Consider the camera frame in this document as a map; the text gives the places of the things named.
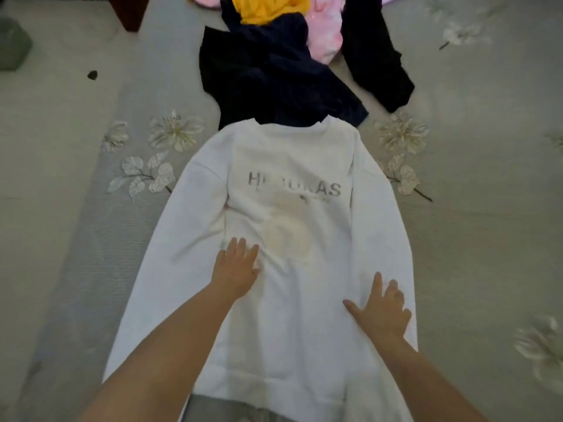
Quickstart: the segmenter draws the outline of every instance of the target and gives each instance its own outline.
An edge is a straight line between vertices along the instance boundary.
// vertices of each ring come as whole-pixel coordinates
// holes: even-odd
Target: pink clothing
[[[221,0],[195,0],[204,7],[218,8]],[[392,0],[382,0],[383,4]],[[309,36],[307,45],[311,57],[328,64],[342,46],[342,9],[346,0],[311,0],[311,9],[305,15]]]

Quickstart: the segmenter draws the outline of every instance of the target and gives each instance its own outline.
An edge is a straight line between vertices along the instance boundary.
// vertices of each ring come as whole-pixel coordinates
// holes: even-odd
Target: yellow clothing
[[[305,15],[311,7],[311,0],[233,0],[239,12],[241,23],[264,25],[284,13]]]

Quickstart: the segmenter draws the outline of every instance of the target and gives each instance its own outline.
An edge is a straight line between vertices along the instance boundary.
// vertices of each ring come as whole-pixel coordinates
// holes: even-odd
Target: gray fabric
[[[414,255],[420,349],[492,420],[556,421],[563,400],[534,381],[511,336],[532,314],[563,321],[563,168],[543,136],[563,125],[563,0],[508,0],[487,21],[491,44],[440,51],[447,20],[428,18],[425,1],[384,8],[417,85],[408,111],[431,129],[426,150],[408,164],[435,202],[398,195]],[[448,1],[455,20],[469,24],[478,21],[478,6],[500,0]],[[100,384],[168,198],[145,191],[132,203],[126,191],[105,190],[121,157],[146,161],[154,153],[147,145],[152,115],[175,108],[204,117],[201,141],[216,130],[218,108],[201,90],[198,71],[204,24],[224,28],[217,12],[185,0],[150,1],[116,113],[129,122],[132,139],[100,156],[18,403],[22,420],[71,420]],[[364,101],[371,117],[359,127],[362,139],[386,160],[373,129],[383,110],[352,83],[341,56],[331,66]],[[176,173],[189,158],[169,157]],[[215,409],[208,401],[201,406]],[[193,420],[211,420],[201,409]]]

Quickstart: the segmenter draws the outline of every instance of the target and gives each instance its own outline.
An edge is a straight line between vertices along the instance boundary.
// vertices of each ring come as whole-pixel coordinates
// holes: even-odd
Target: white sweatshirt
[[[340,421],[347,385],[383,366],[342,300],[364,305],[379,270],[415,307],[391,185],[359,132],[332,117],[312,127],[241,121],[193,156],[152,235],[104,379],[209,282],[232,237],[260,245],[262,272],[225,319],[194,393],[298,422]],[[417,346],[414,317],[406,339]],[[394,408],[410,418],[400,394]]]

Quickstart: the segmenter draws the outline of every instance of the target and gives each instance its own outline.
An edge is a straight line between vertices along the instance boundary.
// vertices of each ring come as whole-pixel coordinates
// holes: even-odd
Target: gray object
[[[0,17],[0,71],[17,70],[31,48],[32,39],[25,29],[14,19]]]
[[[510,0],[487,22],[491,43],[440,51],[448,20],[427,17],[426,1],[384,7],[417,86],[407,109],[430,128],[425,150],[405,162],[434,202],[397,194],[414,256],[420,349],[491,420],[559,422],[561,396],[533,378],[512,333],[533,314],[563,320],[563,168],[544,136],[563,126],[563,0]],[[481,20],[477,7],[493,3],[448,1],[464,26]],[[198,145],[216,130],[218,107],[199,77],[204,25],[225,29],[218,12],[186,0],[149,2],[114,118],[128,122],[130,139],[100,156],[20,395],[21,421],[74,420],[100,385],[168,199],[164,191],[145,191],[131,202],[125,187],[106,190],[121,158],[155,153],[148,143],[152,116],[176,109],[203,117]],[[383,109],[352,82],[341,57],[331,68],[364,101],[371,117],[359,127],[362,140],[387,161],[373,127],[387,119]],[[167,157],[177,174],[188,159],[173,151]],[[242,404],[232,411],[232,404],[196,399],[189,422],[253,420]]]

